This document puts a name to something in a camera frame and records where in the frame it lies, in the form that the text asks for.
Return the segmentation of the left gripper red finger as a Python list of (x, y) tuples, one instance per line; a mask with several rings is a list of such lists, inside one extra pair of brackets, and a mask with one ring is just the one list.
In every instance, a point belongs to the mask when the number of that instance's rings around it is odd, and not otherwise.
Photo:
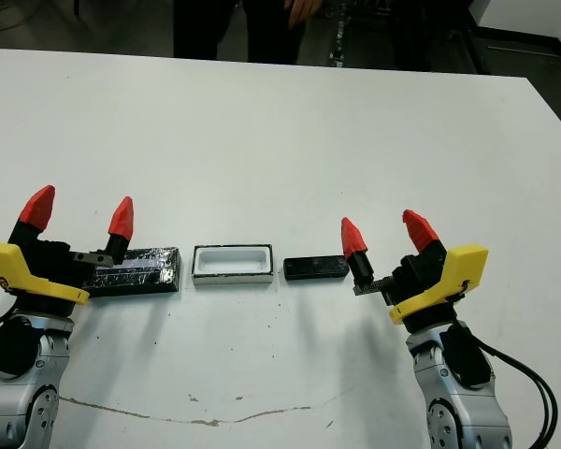
[(134, 205), (126, 196), (114, 211), (108, 228), (108, 243), (105, 253), (112, 257), (115, 265), (123, 262), (134, 232)]
[(7, 242), (27, 244), (36, 240), (48, 225), (54, 197), (55, 188), (50, 184), (34, 193), (23, 207)]

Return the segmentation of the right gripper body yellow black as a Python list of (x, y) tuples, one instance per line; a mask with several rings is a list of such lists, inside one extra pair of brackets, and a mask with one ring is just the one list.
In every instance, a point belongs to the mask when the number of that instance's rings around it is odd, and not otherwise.
[(381, 294), (393, 323), (409, 332), (419, 314), (443, 305), (451, 310), (477, 288), (488, 257), (488, 250), (478, 244), (446, 250), (441, 243), (423, 243), (415, 248), (416, 254), (403, 256), (390, 275), (376, 280), (366, 244), (352, 246), (354, 293)]

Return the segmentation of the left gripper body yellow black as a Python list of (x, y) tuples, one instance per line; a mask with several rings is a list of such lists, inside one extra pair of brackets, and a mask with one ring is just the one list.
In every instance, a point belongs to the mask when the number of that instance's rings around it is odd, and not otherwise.
[(43, 255), (28, 262), (22, 249), (0, 242), (0, 288), (11, 294), (29, 294), (84, 305), (90, 294), (82, 289), (96, 268), (111, 268), (113, 258), (103, 253), (66, 252)]

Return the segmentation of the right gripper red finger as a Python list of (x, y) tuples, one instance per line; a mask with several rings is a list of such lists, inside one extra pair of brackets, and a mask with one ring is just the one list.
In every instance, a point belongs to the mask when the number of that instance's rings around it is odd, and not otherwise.
[(405, 210), (403, 223), (417, 254), (404, 256), (402, 263), (412, 268), (442, 268), (447, 251), (430, 223), (413, 210)]
[(359, 229), (347, 217), (341, 220), (341, 243), (354, 282), (372, 282), (374, 271), (367, 258), (367, 246)]

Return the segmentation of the bystander bare hand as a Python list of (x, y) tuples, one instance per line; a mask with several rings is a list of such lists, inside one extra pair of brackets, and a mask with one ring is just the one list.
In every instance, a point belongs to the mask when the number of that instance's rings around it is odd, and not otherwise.
[(285, 0), (284, 8), (289, 12), (290, 29), (307, 21), (321, 7), (323, 0)]

